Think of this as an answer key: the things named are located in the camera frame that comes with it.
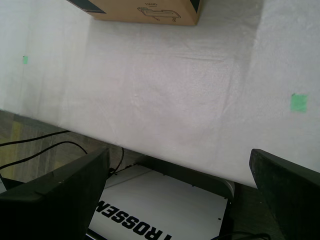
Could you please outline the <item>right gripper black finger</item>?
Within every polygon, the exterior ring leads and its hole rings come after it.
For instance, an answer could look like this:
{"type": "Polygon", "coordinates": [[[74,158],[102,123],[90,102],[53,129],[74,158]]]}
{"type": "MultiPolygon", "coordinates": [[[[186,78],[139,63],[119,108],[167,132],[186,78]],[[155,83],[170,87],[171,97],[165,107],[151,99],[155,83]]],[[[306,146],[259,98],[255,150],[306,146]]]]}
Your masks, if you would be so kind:
{"type": "Polygon", "coordinates": [[[110,167],[107,148],[0,195],[2,240],[83,240],[110,167]]]}
{"type": "Polygon", "coordinates": [[[320,238],[320,174],[261,149],[252,149],[249,168],[287,240],[320,238]]]}

